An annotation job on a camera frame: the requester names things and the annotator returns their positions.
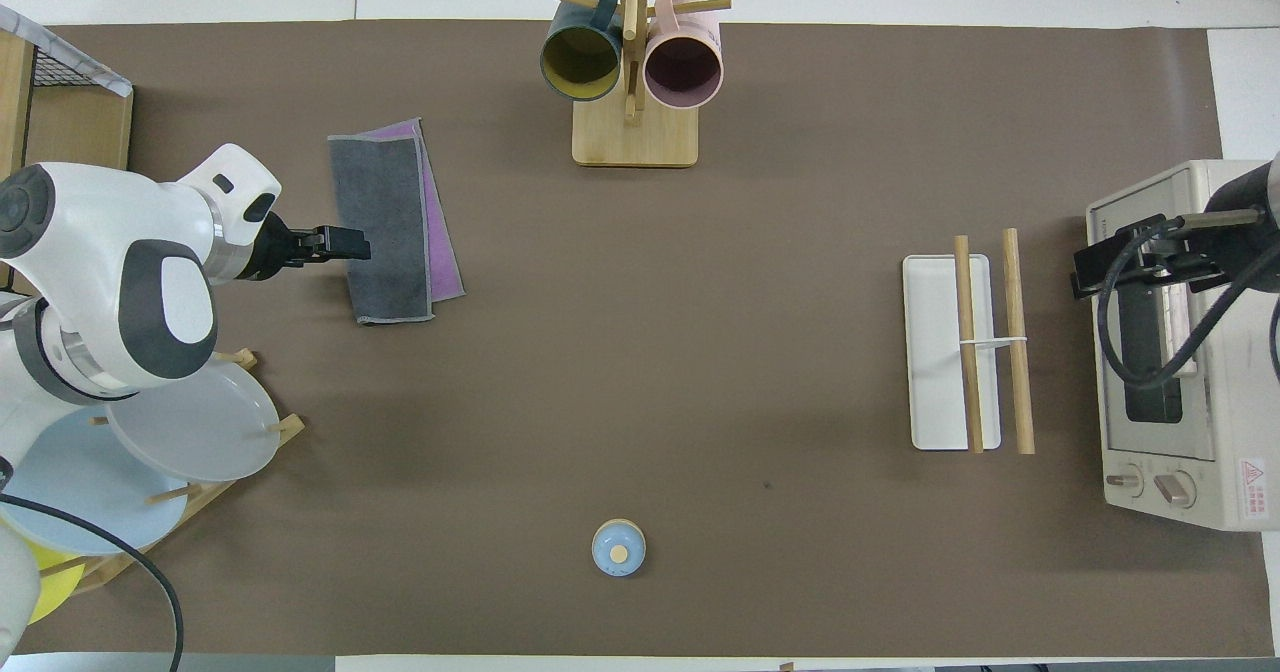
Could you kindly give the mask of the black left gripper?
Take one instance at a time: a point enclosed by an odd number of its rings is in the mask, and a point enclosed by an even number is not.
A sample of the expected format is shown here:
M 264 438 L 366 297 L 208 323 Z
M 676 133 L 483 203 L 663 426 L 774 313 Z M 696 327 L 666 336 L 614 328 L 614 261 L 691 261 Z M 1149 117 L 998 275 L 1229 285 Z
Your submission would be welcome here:
M 320 262 L 334 261 L 334 259 L 343 259 L 343 261 L 346 259 L 358 259 L 358 261 L 371 259 L 371 248 L 364 230 L 332 225 L 291 230 L 276 212 L 268 212 L 252 244 L 250 259 L 239 271 L 238 279 L 266 282 L 270 276 L 279 274 L 283 268 L 320 265 Z

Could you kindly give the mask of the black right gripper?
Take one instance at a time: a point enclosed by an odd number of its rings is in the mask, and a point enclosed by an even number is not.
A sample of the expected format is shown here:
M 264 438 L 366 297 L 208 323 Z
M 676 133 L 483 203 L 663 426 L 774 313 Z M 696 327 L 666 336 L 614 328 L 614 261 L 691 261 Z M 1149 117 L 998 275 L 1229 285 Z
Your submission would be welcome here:
M 1120 262 L 1116 288 L 1188 284 L 1192 292 L 1207 292 L 1224 285 L 1226 274 L 1242 274 L 1249 262 L 1277 243 L 1276 163 L 1263 163 L 1235 177 L 1210 197 L 1211 212 L 1254 210 L 1261 212 L 1260 221 L 1221 227 L 1210 239 L 1210 253 L 1196 250 L 1192 227 L 1181 215 L 1153 215 L 1120 227 L 1115 234 L 1075 253 L 1073 297 L 1085 300 L 1100 294 L 1115 262 Z

